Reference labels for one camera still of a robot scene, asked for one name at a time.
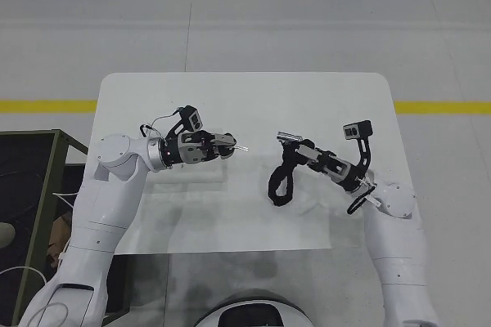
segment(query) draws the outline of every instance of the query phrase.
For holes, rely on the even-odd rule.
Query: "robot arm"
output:
[[[279,132],[285,149],[295,151],[295,160],[323,173],[342,186],[355,201],[348,214],[364,210],[367,250],[381,281],[385,327],[440,327],[426,290],[426,238],[421,227],[413,190],[399,183],[371,179],[367,175],[372,135],[369,121],[344,126],[346,139],[356,139],[361,159],[355,166],[330,151],[320,150],[310,140]]]
[[[101,326],[107,304],[106,280],[116,246],[137,213],[149,172],[174,164],[199,164],[234,153],[231,134],[201,130],[195,108],[178,110],[181,121],[164,139],[101,139],[97,166],[86,172],[74,203],[70,244],[60,268],[28,305],[20,326]]]

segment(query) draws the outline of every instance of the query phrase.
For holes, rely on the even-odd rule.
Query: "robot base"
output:
[[[261,289],[226,298],[195,324],[195,327],[251,326],[313,327],[313,324],[296,305]]]

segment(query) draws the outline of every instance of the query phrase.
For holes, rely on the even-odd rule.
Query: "white table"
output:
[[[370,119],[371,168],[411,184],[388,83],[362,73],[112,74],[101,85],[86,169],[94,144],[111,133],[139,137],[138,127],[193,105],[205,129],[231,132],[249,152],[226,161],[152,174],[117,254],[326,249],[363,245],[362,213],[352,199],[306,167],[295,170],[295,197],[276,208],[268,179],[282,161],[278,131],[302,135],[358,162],[342,126]],[[167,132],[178,117],[159,121]]]

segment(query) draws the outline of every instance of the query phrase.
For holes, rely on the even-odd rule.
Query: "gray floor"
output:
[[[96,99],[127,71],[376,71],[395,100],[491,101],[491,0],[0,0],[0,99]],[[0,114],[0,130],[92,114]],[[430,243],[429,291],[448,327],[491,326],[491,116],[399,116]],[[71,161],[81,161],[71,154]],[[239,289],[302,306],[316,326],[383,319],[359,246],[139,258],[118,325],[189,326]]]

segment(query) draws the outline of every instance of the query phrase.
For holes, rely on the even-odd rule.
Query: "white cord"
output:
[[[53,195],[71,196],[71,195],[78,195],[78,192],[76,192],[76,193],[53,193]]]
[[[63,306],[65,308],[64,319],[60,322],[60,324],[58,324],[58,326],[55,326],[55,327],[61,327],[64,324],[64,322],[67,320],[67,316],[69,315],[69,308],[62,302],[53,302],[47,304],[45,307],[41,307],[40,310],[36,311],[34,315],[31,317],[31,319],[29,319],[29,321],[27,322],[27,326],[28,327],[31,326],[31,322],[33,321],[34,317],[37,316],[40,312],[45,311],[47,308],[54,307],[54,306]]]
[[[58,267],[56,269],[60,269],[60,265],[62,264],[62,261],[64,260],[65,253],[67,252],[67,248],[69,247],[69,243],[71,241],[71,238],[65,242],[64,250],[58,254]]]
[[[157,121],[158,119],[163,119],[163,118],[173,117],[174,115],[176,115],[176,114],[177,114],[177,112],[179,112],[179,111],[180,111],[180,109],[181,109],[181,107],[178,107],[178,108],[177,108],[177,109],[176,109],[176,110],[175,110],[175,111],[174,111],[172,114],[170,114],[170,115],[167,115],[167,116],[161,116],[161,117],[155,118],[155,120],[153,120],[153,122],[151,123],[151,128],[153,128],[153,130],[154,130],[154,131],[158,132],[158,131],[157,131],[156,129],[154,129],[154,127],[153,127],[153,126],[155,125],[156,121]]]
[[[58,199],[61,199],[62,201],[66,202],[67,205],[69,205],[72,209],[74,209],[73,204],[71,204],[68,200],[64,199],[64,197],[60,195],[60,193],[53,193],[53,195],[55,195]]]
[[[31,271],[34,271],[36,272],[37,274],[40,275],[40,277],[42,277],[42,280],[43,280],[43,284],[47,284],[47,280],[46,280],[46,277],[43,275],[42,272],[40,272],[39,270],[37,269],[34,269],[32,267],[27,267],[27,266],[18,266],[18,267],[11,267],[11,268],[7,268],[6,270],[3,270],[3,271],[0,271],[0,275],[5,273],[5,272],[8,272],[8,271],[12,271],[12,270],[15,270],[15,269],[29,269]],[[33,321],[33,318],[38,314],[40,313],[42,310],[45,310],[47,309],[48,307],[52,307],[56,304],[61,304],[62,306],[65,307],[65,318],[64,320],[57,326],[57,327],[60,327],[64,324],[64,321],[67,319],[67,316],[69,315],[69,308],[64,304],[64,303],[50,303],[48,305],[46,305],[45,307],[41,308],[40,310],[38,310],[32,317],[31,319],[29,320],[29,323],[27,324],[29,326],[29,324],[31,323],[31,321]],[[1,325],[0,324],[0,327],[16,327],[16,326],[5,326],[5,325]]]

